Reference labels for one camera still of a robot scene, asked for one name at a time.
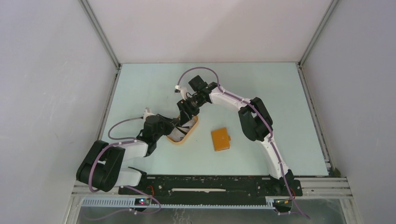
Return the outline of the beige oval plastic tray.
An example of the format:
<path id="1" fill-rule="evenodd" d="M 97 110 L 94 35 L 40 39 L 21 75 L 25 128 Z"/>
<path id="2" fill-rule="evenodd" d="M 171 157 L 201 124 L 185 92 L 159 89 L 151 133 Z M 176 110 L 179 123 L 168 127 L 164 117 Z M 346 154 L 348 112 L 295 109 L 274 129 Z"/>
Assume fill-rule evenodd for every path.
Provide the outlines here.
<path id="1" fill-rule="evenodd" d="M 170 140 L 167 136 L 166 136 L 166 138 L 167 138 L 171 143 L 173 143 L 173 144 L 175 144 L 175 145 L 181 145 L 181 144 L 183 144 L 183 143 L 187 140 L 188 137 L 191 136 L 191 134 L 193 133 L 193 131 L 194 131 L 194 130 L 196 129 L 196 127 L 198 126 L 198 123 L 199 123 L 199 117 L 198 117 L 198 122 L 196 123 L 196 125 L 190 129 L 190 131 L 187 133 L 187 135 L 184 137 L 184 139 L 183 139 L 181 142 L 173 142 L 173 141 Z"/>

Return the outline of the orange leather card holder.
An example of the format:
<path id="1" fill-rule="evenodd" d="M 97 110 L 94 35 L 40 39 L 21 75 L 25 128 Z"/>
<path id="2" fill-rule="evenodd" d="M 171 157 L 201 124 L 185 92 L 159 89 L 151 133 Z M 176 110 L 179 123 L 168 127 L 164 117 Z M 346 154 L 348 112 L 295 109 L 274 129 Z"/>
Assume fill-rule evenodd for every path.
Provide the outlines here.
<path id="1" fill-rule="evenodd" d="M 211 131 L 211 137 L 215 152 L 230 148 L 231 138 L 228 135 L 227 129 L 225 127 Z"/>

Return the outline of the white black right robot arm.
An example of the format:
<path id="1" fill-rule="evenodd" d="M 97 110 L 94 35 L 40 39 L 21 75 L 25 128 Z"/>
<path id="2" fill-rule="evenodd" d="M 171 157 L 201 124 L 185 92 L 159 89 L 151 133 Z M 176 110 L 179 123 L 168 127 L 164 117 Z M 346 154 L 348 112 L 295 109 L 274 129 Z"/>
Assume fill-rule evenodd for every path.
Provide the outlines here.
<path id="1" fill-rule="evenodd" d="M 191 95 L 187 89 L 179 84 L 175 92 L 182 95 L 182 100 L 177 103 L 180 111 L 180 123 L 185 124 L 197 116 L 200 107 L 205 103 L 224 106 L 238 113 L 243 134 L 250 141 L 259 142 L 268 161 L 269 175 L 272 181 L 272 190 L 277 195 L 284 195 L 290 189 L 294 175 L 282 158 L 276 145 L 273 133 L 273 120 L 269 115 L 263 101 L 255 97 L 246 99 L 237 96 L 223 88 L 219 83 L 208 84 L 200 76 L 194 77 L 189 82 L 194 91 Z"/>

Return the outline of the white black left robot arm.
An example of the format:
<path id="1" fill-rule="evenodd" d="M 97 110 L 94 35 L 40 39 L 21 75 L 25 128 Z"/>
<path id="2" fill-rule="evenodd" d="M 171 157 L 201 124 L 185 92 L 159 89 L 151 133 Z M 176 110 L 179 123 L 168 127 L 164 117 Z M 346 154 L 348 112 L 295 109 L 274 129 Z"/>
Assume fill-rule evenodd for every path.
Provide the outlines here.
<path id="1" fill-rule="evenodd" d="M 180 119 L 151 113 L 140 119 L 144 124 L 136 137 L 112 138 L 113 143 L 95 141 L 77 169 L 76 180 L 87 184 L 91 192 L 108 192 L 122 185 L 129 185 L 136 194 L 146 192 L 148 182 L 141 178 L 143 172 L 124 168 L 123 163 L 150 156 L 156 150 L 157 142 L 179 127 Z"/>

